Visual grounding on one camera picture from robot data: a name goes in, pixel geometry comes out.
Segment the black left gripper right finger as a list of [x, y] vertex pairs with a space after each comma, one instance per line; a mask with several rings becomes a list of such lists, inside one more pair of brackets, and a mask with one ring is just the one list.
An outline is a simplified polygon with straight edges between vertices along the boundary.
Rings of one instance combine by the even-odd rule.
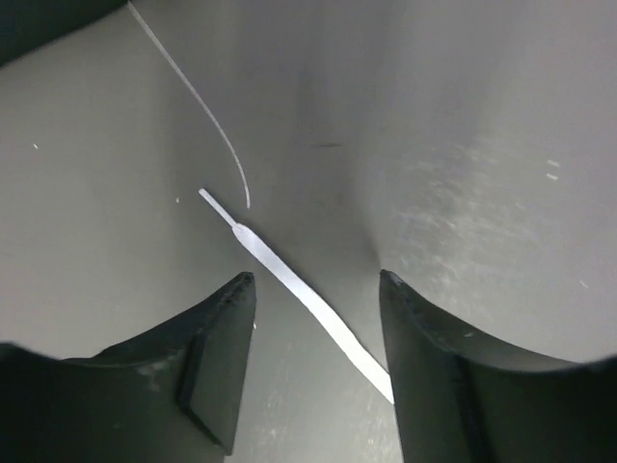
[[396, 274], [379, 302], [407, 462], [612, 462], [616, 361], [572, 363], [500, 340]]

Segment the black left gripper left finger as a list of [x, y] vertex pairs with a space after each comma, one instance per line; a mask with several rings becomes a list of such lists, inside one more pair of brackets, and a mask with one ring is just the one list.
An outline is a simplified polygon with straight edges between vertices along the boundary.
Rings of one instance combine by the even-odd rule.
[[221, 462], [233, 451], [255, 319], [238, 274], [91, 358], [1, 347], [5, 462]]

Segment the white shoelace of shoe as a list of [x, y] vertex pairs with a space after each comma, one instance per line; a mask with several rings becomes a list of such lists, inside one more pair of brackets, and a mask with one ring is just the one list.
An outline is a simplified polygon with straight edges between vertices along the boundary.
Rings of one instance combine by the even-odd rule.
[[[251, 192], [245, 171], [236, 149], [224, 131], [223, 127], [205, 103], [199, 92], [175, 62], [174, 58], [157, 38], [148, 23], [141, 16], [137, 8], [129, 2], [127, 9], [136, 22], [146, 33], [149, 40], [157, 48], [164, 60], [168, 63], [202, 111], [210, 119], [233, 159], [238, 170], [245, 195], [246, 207], [252, 204]], [[216, 211], [228, 224], [236, 240], [255, 258], [269, 273], [274, 276], [321, 325], [328, 336], [347, 357], [354, 368], [389, 402], [394, 402], [393, 390], [389, 373], [362, 346], [361, 342], [346, 325], [343, 319], [314, 289], [302, 280], [253, 230], [236, 221], [232, 215], [209, 193], [201, 188], [199, 195]]]

